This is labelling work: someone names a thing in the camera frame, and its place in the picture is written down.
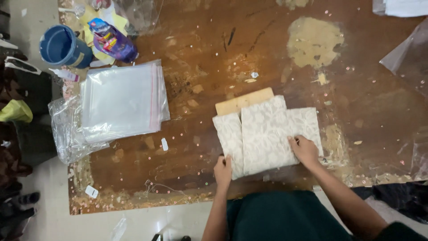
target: hand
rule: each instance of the hand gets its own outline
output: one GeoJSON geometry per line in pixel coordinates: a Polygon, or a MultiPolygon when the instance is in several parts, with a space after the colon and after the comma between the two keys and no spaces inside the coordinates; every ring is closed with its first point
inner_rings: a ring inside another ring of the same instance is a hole
{"type": "Polygon", "coordinates": [[[307,169],[311,170],[313,167],[320,165],[318,148],[313,141],[306,139],[304,136],[295,136],[294,138],[288,136],[287,138],[294,154],[307,169]]]}
{"type": "Polygon", "coordinates": [[[232,179],[232,158],[230,155],[219,156],[217,164],[214,167],[215,181],[217,182],[217,191],[227,192],[232,179]]]}

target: floor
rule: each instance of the floor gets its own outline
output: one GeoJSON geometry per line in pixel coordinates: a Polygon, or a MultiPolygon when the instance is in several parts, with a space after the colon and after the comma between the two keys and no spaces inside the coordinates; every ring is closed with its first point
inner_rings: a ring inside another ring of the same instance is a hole
{"type": "MultiPolygon", "coordinates": [[[[115,240],[112,239],[113,229],[123,217],[126,218],[126,229],[121,241],[151,240],[156,233],[162,233],[166,241],[180,240],[184,235],[189,235],[192,240],[200,240],[212,205],[212,202],[204,202],[70,216],[67,168],[58,158],[39,165],[33,174],[21,179],[21,182],[24,184],[24,193],[35,190],[42,193],[36,206],[37,215],[29,221],[22,241],[115,240]]],[[[340,220],[325,193],[315,193],[336,219],[340,220]]],[[[387,222],[403,222],[428,237],[426,225],[401,215],[383,202],[371,198],[366,202],[387,222]]]]}
{"type": "MultiPolygon", "coordinates": [[[[11,13],[11,43],[17,45],[29,58],[31,64],[41,70],[49,66],[39,55],[40,36],[53,24],[58,23],[57,0],[4,0],[0,8],[11,13]]],[[[22,241],[121,241],[151,240],[162,233],[164,240],[180,240],[189,235],[200,240],[212,202],[177,205],[129,211],[70,216],[68,213],[67,168],[58,158],[39,165],[34,173],[21,179],[24,193],[40,191],[42,198],[36,205],[38,213],[31,218],[22,241]],[[126,227],[115,226],[126,218],[126,227]]],[[[321,202],[337,218],[324,192],[315,192],[321,202]]],[[[428,237],[426,225],[417,223],[386,204],[373,199],[366,200],[387,222],[400,221],[428,237]]]]}

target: stack of plastic bags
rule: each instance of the stack of plastic bags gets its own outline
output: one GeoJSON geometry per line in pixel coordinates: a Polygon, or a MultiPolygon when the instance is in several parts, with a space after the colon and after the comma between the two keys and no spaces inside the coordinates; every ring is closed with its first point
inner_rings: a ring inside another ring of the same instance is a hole
{"type": "Polygon", "coordinates": [[[160,63],[89,70],[80,97],[51,102],[60,160],[69,164],[114,139],[159,131],[170,119],[160,63]]]}

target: wooden table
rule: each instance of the wooden table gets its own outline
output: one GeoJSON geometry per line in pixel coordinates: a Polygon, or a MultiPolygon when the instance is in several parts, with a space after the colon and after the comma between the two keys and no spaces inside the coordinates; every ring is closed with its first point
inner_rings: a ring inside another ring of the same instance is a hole
{"type": "MultiPolygon", "coordinates": [[[[277,2],[164,1],[153,34],[136,40],[136,63],[162,59],[171,120],[71,164],[70,214],[212,200],[222,153],[214,105],[265,87],[284,95],[288,108],[317,108],[320,161],[348,186],[428,179],[422,163],[412,164],[414,136],[428,124],[424,98],[379,64],[422,18],[377,16],[371,1],[310,1],[294,10],[277,2]],[[303,16],[320,21],[301,19],[308,29],[289,42],[289,26],[303,16]],[[301,48],[305,41],[313,47],[301,48]],[[245,81],[251,72],[259,77],[245,81]],[[97,199],[84,193],[87,185],[99,190],[97,199]]],[[[300,164],[233,181],[228,195],[313,185],[300,164]]]]}

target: blue bucket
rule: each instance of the blue bucket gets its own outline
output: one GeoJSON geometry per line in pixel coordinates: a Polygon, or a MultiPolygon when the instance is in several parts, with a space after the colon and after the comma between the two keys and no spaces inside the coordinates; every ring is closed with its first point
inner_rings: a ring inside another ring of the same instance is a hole
{"type": "Polygon", "coordinates": [[[92,62],[92,49],[78,39],[68,26],[54,25],[40,39],[42,59],[51,65],[84,69],[92,62]]]}

